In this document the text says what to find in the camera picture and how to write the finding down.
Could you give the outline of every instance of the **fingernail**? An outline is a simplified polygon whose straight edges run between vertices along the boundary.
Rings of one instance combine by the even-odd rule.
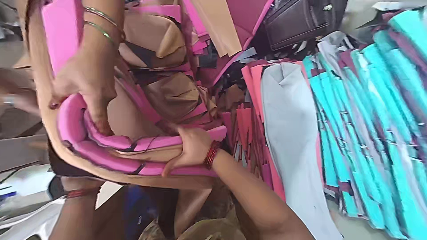
[[[50,108],[51,110],[56,110],[56,109],[58,109],[58,108],[59,108],[59,104],[58,104],[58,103],[56,103],[56,102],[53,102],[53,103],[49,104],[49,108]]]

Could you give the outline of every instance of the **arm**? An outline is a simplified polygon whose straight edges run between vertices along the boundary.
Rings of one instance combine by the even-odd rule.
[[[66,191],[96,189],[104,183],[85,177],[62,177],[61,181]],[[66,199],[49,240],[93,240],[96,201],[96,193]]]
[[[83,0],[83,6],[95,8],[108,15],[118,27],[106,19],[85,12],[84,20],[92,22],[107,32],[114,44],[95,27],[85,24],[83,39],[77,53],[52,82],[50,108],[56,109],[69,95],[79,92],[88,105],[88,111],[99,131],[111,135],[107,105],[116,97],[114,66],[124,22],[123,0]]]
[[[292,209],[227,152],[218,151],[212,168],[236,196],[263,239],[313,239]]]
[[[182,154],[166,164],[163,176],[175,167],[203,163],[212,142],[205,130],[180,127],[177,130],[182,138]],[[313,239],[292,209],[227,152],[218,151],[212,168],[236,196],[263,239]]]
[[[49,240],[93,240],[97,196],[67,199]]]

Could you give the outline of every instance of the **hand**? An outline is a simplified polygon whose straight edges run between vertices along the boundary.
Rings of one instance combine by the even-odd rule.
[[[31,89],[19,89],[14,95],[14,107],[30,114],[40,116],[37,95]]]
[[[59,107],[69,95],[80,93],[100,133],[112,135],[107,117],[107,105],[116,97],[114,61],[116,52],[109,46],[86,44],[70,58],[52,82],[50,108]]]
[[[176,130],[182,138],[182,154],[166,164],[163,177],[167,177],[176,167],[202,164],[212,144],[211,137],[203,129],[176,127]]]
[[[61,182],[65,191],[99,188],[105,183],[89,177],[61,177]]]

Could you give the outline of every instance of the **pink sheet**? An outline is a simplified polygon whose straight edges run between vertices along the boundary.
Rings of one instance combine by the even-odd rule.
[[[147,5],[132,8],[139,12],[151,12],[159,15],[173,17],[181,23],[181,7],[178,5]]]

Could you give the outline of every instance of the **silver bangle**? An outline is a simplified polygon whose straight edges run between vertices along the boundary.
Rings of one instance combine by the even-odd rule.
[[[15,105],[15,94],[7,94],[7,95],[3,96],[3,104],[14,106]]]

